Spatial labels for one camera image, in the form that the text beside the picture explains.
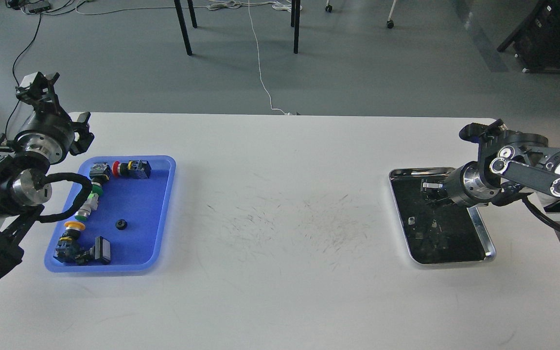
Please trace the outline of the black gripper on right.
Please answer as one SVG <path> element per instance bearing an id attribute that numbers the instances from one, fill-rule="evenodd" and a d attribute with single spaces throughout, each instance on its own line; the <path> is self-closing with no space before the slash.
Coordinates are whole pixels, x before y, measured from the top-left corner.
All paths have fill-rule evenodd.
<path id="1" fill-rule="evenodd" d="M 455 169 L 444 181 L 422 178 L 420 189 L 424 191 L 424 201 L 432 208 L 449 206 L 451 201 L 456 205 L 471 208 L 490 202 L 500 192 L 500 189 L 489 188 L 481 180 L 477 162 L 468 162 Z"/>

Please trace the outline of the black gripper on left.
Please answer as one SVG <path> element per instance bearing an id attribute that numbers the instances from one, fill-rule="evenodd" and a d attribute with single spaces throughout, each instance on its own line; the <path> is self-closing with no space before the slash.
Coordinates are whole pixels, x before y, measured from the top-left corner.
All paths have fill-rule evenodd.
<path id="1" fill-rule="evenodd" d="M 58 72 L 45 75 L 38 71 L 25 75 L 15 88 L 17 99 L 33 107 L 33 113 L 14 141 L 22 151 L 40 153 L 49 164 L 64 161 L 68 152 L 74 157 L 86 153 L 95 139 L 89 128 L 90 112 L 81 113 L 75 122 L 68 113 L 62 113 L 55 93 L 59 77 Z"/>

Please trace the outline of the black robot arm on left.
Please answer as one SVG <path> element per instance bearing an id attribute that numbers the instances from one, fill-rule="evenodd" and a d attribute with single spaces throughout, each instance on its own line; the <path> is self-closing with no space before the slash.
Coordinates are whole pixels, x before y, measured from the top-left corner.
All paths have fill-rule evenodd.
<path id="1" fill-rule="evenodd" d="M 26 75 L 16 87 L 16 97 L 33 107 L 33 113 L 14 138 L 0 134 L 0 279 L 22 262 L 20 242 L 33 224 L 71 217 L 93 188 L 84 175 L 48 173 L 50 166 L 67 155 L 87 152 L 95 138 L 89 130 L 89 113 L 73 121 L 61 107 L 55 92 L 59 76 L 39 71 Z M 75 182 L 81 189 L 67 210 L 43 215 L 51 185 L 60 181 Z"/>

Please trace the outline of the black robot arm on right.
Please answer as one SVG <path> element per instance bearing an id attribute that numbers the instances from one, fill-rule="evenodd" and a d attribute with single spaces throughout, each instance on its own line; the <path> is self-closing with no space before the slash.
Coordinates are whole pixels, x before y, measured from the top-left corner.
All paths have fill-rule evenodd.
<path id="1" fill-rule="evenodd" d="M 549 147 L 542 135 L 508 129 L 501 119 L 488 125 L 472 122 L 458 135 L 477 144 L 477 160 L 443 180 L 423 180 L 421 192 L 428 204 L 471 208 L 522 201 L 536 218 L 560 232 L 560 224 L 528 199 L 531 192 L 543 193 L 560 204 L 560 148 Z"/>

